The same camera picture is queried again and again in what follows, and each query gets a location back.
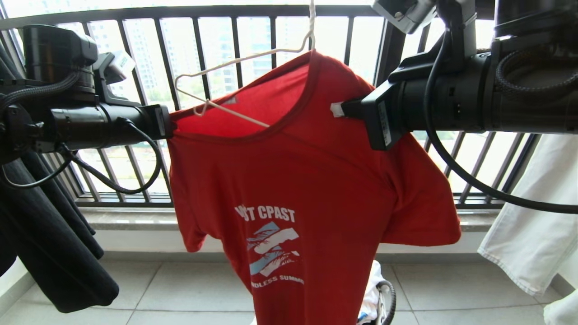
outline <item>t-shirt sleeve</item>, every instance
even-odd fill
[[[456,243],[461,236],[445,175],[411,134],[383,152],[382,169],[397,201],[382,242],[416,246]]]
[[[178,177],[174,166],[171,166],[171,192],[175,212],[179,222],[179,230],[183,236],[183,241],[188,252],[198,252],[206,238],[206,234],[200,230],[191,205],[188,203],[190,197],[184,184],[183,177]]]

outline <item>label tag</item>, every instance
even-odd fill
[[[341,108],[341,104],[343,102],[332,103],[329,109],[331,113],[333,113],[333,117],[343,117],[345,114],[343,113],[343,109]]]
[[[228,101],[224,102],[223,105],[237,104],[237,96],[229,98]]]

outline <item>white wall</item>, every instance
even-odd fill
[[[378,253],[477,253],[485,232],[463,232],[459,242],[453,245],[417,247],[380,244]],[[186,252],[178,231],[99,230],[95,235],[98,243],[108,252]],[[221,241],[207,236],[201,253],[222,253]]]
[[[578,250],[562,265],[559,273],[575,289],[578,289]]]
[[[8,290],[16,284],[24,275],[28,273],[24,264],[19,258],[16,259],[12,267],[0,276],[0,297],[2,297]]]

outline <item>metal railing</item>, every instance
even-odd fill
[[[479,19],[493,19],[493,1],[478,1],[478,18]],[[233,50],[235,57],[240,57],[239,47],[239,31],[237,20],[239,17],[269,17],[270,32],[271,32],[271,48],[275,48],[276,40],[276,20],[278,17],[306,17],[309,14],[307,6],[302,5],[258,5],[258,6],[186,6],[186,7],[154,7],[154,8],[127,8],[127,9],[110,9],[110,10],[92,10],[85,12],[69,12],[69,13],[55,13],[45,14],[41,16],[30,16],[6,19],[6,13],[2,12],[2,19],[0,20],[0,31],[2,31],[1,39],[2,45],[8,49],[8,53],[20,64],[22,69],[22,51],[18,46],[15,37],[17,29],[28,24],[65,24],[65,23],[80,23],[84,29],[85,34],[92,36],[92,30],[89,28],[89,23],[97,21],[116,21],[118,30],[124,45],[124,50],[133,56],[133,46],[131,46],[130,37],[127,35],[126,21],[131,19],[152,19],[156,30],[156,37],[161,50],[161,56],[166,72],[166,80],[168,81],[171,99],[175,105],[175,109],[179,110],[181,105],[179,103],[179,96],[174,87],[174,75],[171,70],[169,62],[169,53],[165,42],[163,29],[161,28],[161,20],[166,18],[189,18],[192,20],[193,32],[191,37],[194,37],[197,53],[199,58],[199,65],[201,69],[207,68],[205,55],[203,51],[203,44],[201,39],[201,32],[199,30],[199,19],[203,17],[229,17],[231,19],[231,28],[233,33]],[[318,6],[317,15],[320,17],[346,17],[347,18],[347,35],[346,48],[344,52],[343,62],[350,63],[351,59],[351,43],[353,38],[354,19],[356,17],[377,17],[378,15],[369,6]],[[429,26],[423,28],[421,31],[421,38],[418,46],[418,52],[422,52],[426,48],[426,42],[429,34]],[[387,76],[399,65],[402,57],[403,45],[406,35],[401,33],[392,24],[384,20],[379,53],[377,54],[377,62],[375,65],[374,84],[380,84],[386,80]],[[275,54],[271,58],[271,68],[277,66],[277,57]],[[236,65],[237,84],[239,88],[243,86],[241,64]],[[136,91],[140,102],[143,105],[147,103],[145,89],[143,88],[142,80],[139,75],[138,68],[133,71],[133,79],[136,86]],[[211,98],[209,88],[209,77],[202,76],[202,84],[206,98]],[[486,159],[488,151],[495,139],[494,132],[487,135],[485,143],[479,152],[473,170],[471,173],[477,175],[480,168]],[[464,132],[459,132],[454,142],[451,154],[457,157],[460,148],[465,138]],[[513,141],[502,166],[493,182],[493,186],[498,188],[502,184],[501,190],[510,191],[520,176],[520,171],[523,165],[528,160],[532,148],[537,140],[536,135],[525,136],[518,134]],[[424,142],[424,149],[429,151],[431,143],[429,139]],[[145,180],[143,173],[139,166],[137,156],[132,146],[126,146],[125,150],[127,156],[134,170],[136,179],[140,185]],[[98,154],[102,160],[104,168],[108,176],[116,181],[114,168],[112,167],[106,152],[102,149],[98,150]],[[47,155],[49,164],[53,167],[60,165],[62,158],[56,154]],[[446,167],[446,176],[450,176],[450,170]],[[61,180],[66,184],[66,187],[77,199],[80,206],[150,206],[150,207],[167,207],[172,206],[172,199],[170,195],[170,186],[168,179],[168,171],[166,162],[163,161],[162,175],[166,183],[166,188],[169,193],[158,194],[144,191],[142,194],[125,195],[121,193],[102,193],[99,192],[92,180],[92,177],[83,169],[76,172],[72,167],[69,167],[60,176]],[[80,179],[88,187],[85,190],[81,185]],[[461,192],[454,193],[456,205],[461,209],[488,209],[499,208],[501,202],[494,201],[491,197],[483,193],[471,192],[472,187],[467,184]]]

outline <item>windowsill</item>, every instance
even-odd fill
[[[95,230],[178,231],[172,208],[87,208],[84,217]],[[499,210],[459,210],[462,232],[486,232]]]

